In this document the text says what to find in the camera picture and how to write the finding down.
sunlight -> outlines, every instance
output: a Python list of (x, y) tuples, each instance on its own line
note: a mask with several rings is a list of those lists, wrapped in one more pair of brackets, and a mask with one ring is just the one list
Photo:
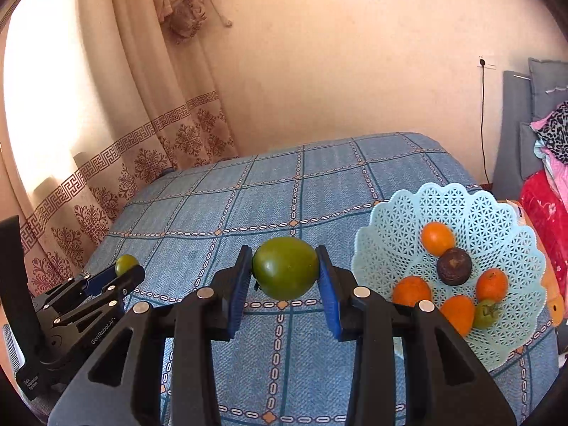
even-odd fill
[(76, 0), (22, 0), (10, 20), (4, 66), (6, 118), (28, 193), (75, 171), (84, 56)]

wall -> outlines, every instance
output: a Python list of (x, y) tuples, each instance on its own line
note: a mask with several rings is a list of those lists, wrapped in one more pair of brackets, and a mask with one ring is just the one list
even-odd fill
[(490, 175), (502, 71), (568, 60), (539, 0), (214, 0), (200, 39), (240, 154), (315, 140), (413, 130), (437, 139), (483, 182), (480, 54)]

bed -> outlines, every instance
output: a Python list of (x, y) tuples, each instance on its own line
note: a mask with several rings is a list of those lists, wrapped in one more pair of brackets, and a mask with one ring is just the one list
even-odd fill
[[(154, 306), (181, 300), (232, 266), (242, 244), (274, 236), (325, 244), (333, 264), (350, 268), (357, 229), (373, 206), (398, 189), (459, 182), (479, 190), (439, 143), (414, 133), (318, 142), (268, 155), (169, 173), (140, 191), (90, 258), (95, 273), (121, 254), (136, 256), (146, 280), (127, 299)], [(163, 424), (170, 398), (171, 342), (163, 366)], [(354, 344), (326, 327), (317, 286), (290, 303), (253, 284), (237, 337), (214, 344), (223, 423), (341, 423), (347, 410)], [(524, 348), (493, 373), (521, 421), (558, 373), (547, 310)], [(404, 369), (397, 359), (397, 423), (404, 423)]]

leopard print cloth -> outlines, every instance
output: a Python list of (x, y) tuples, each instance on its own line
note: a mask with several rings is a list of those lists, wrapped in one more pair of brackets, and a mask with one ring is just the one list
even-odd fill
[(568, 165), (568, 101), (560, 104), (544, 126), (535, 133), (553, 156)]

metal screw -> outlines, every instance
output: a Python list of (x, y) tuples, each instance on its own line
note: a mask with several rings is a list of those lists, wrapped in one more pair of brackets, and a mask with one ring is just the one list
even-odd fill
[(353, 289), (353, 294), (356, 297), (370, 297), (371, 290), (369, 290), (367, 287), (356, 287)]
[(418, 303), (418, 307), (421, 311), (424, 312), (432, 312), (436, 308), (436, 306), (434, 306), (434, 303), (428, 301), (427, 299), (423, 299), (420, 303)]
[(148, 309), (150, 309), (150, 305), (146, 301), (140, 301), (139, 303), (136, 303), (134, 306), (132, 306), (132, 310), (135, 314), (143, 314)]
[(207, 299), (214, 295), (214, 290), (211, 287), (203, 287), (202, 289), (197, 290), (197, 297), (201, 299)]

